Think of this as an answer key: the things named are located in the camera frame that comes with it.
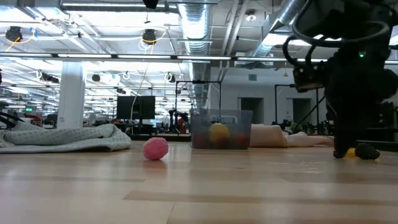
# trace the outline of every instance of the doorway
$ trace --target doorway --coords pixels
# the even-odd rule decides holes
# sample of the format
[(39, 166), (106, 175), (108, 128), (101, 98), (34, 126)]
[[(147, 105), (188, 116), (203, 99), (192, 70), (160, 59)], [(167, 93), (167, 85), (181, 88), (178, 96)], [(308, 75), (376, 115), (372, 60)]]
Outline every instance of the doorway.
[[(293, 99), (293, 122), (300, 122), (311, 110), (311, 99)], [(311, 122), (311, 116), (303, 123)]]
[(253, 112), (252, 124), (264, 124), (264, 99), (263, 98), (241, 98), (241, 110)]

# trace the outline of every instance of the pink ball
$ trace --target pink ball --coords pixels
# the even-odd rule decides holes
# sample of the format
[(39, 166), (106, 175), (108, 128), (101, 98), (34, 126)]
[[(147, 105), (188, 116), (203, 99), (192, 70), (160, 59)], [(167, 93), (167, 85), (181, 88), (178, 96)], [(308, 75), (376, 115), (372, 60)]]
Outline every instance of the pink ball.
[(159, 160), (169, 152), (169, 144), (164, 138), (150, 138), (144, 144), (144, 156), (150, 160)]

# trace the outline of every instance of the red object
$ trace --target red object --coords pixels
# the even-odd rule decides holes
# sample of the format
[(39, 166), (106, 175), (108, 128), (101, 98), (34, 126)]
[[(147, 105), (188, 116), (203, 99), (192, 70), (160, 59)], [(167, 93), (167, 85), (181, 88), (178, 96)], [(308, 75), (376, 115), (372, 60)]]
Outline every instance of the red object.
[(180, 118), (178, 120), (178, 124), (180, 125), (180, 133), (184, 133), (185, 134), (187, 132), (187, 127), (184, 125), (185, 121), (182, 118)]
[(159, 160), (169, 152), (169, 144), (164, 138), (150, 138), (144, 144), (144, 156), (150, 160)]
[(247, 149), (250, 144), (250, 136), (247, 134), (237, 134), (234, 137), (235, 146), (239, 149)]
[(210, 148), (210, 143), (205, 135), (194, 134), (192, 135), (192, 147), (194, 149), (208, 149)]
[(42, 118), (36, 115), (26, 115), (26, 118), (31, 118), (33, 120), (33, 124), (36, 126), (42, 126)]

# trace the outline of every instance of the red ball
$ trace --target red ball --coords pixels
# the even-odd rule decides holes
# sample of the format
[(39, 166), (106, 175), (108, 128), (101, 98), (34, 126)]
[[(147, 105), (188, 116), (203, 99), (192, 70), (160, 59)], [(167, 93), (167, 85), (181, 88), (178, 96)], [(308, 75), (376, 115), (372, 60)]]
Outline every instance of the red ball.
[(169, 152), (169, 144), (164, 138), (150, 138), (144, 144), (144, 156), (150, 160), (159, 160)]
[(237, 134), (234, 137), (234, 146), (238, 149), (247, 149), (250, 144), (250, 136), (247, 134)]

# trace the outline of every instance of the ventilation duct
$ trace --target ventilation duct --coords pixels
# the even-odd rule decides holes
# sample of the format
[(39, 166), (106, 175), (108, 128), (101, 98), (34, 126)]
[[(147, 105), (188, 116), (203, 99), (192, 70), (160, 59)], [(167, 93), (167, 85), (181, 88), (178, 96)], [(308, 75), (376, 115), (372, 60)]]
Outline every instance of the ventilation duct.
[[(274, 32), (277, 29), (281, 29), (283, 26), (289, 26), (293, 21), (294, 17), (297, 15), (299, 10), (303, 8), (306, 0), (285, 0), (280, 10), (268, 15), (262, 27), (262, 33), (264, 35), (264, 40), (270, 32)], [(273, 45), (268, 45), (264, 40), (256, 47), (252, 52), (250, 57), (266, 57), (267, 54), (273, 48)], [(253, 69), (257, 63), (249, 63), (244, 67), (248, 69)]]
[(83, 0), (63, 0), (60, 5), (65, 11), (101, 11), (101, 12), (164, 12), (176, 13), (176, 6), (158, 4), (156, 9), (148, 9), (142, 1), (125, 1), (125, 0), (109, 0), (109, 1), (83, 1)]
[[(210, 7), (209, 4), (178, 5), (184, 38), (195, 39), (195, 41), (185, 43), (189, 55), (208, 55), (209, 53), (209, 44), (200, 40), (207, 39), (209, 35)], [(192, 80), (210, 80), (210, 64), (191, 63), (190, 76)], [(208, 85), (196, 84), (192, 87), (197, 106), (204, 106)]]

